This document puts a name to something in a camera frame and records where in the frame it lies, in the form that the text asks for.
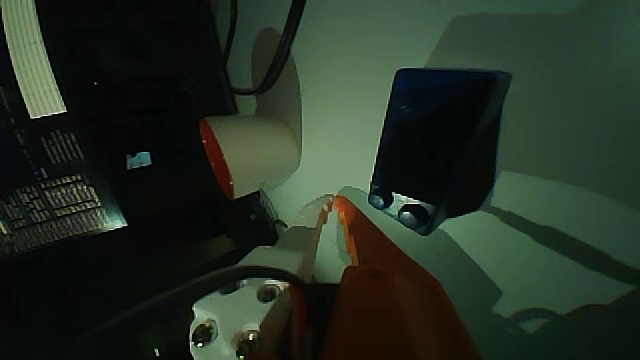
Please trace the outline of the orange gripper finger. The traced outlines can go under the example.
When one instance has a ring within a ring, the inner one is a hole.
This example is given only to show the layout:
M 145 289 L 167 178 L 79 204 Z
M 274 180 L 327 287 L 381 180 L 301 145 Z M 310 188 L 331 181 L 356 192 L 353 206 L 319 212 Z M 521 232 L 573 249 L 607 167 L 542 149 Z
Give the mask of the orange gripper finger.
M 334 200 L 351 264 L 342 274 L 323 359 L 481 357 L 441 283 L 347 197 Z

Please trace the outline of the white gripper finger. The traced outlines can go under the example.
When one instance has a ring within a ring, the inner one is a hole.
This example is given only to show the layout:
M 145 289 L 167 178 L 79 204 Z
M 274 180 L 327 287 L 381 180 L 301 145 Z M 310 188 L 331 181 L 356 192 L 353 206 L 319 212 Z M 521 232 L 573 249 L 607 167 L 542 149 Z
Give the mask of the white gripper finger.
M 324 195 L 305 205 L 275 244 L 254 248 L 238 265 L 282 270 L 309 284 L 333 200 Z M 210 293 L 192 307 L 189 350 L 195 360 L 241 359 L 252 348 L 273 350 L 284 335 L 294 304 L 287 281 L 274 274 L 253 274 L 227 285 L 227 290 Z

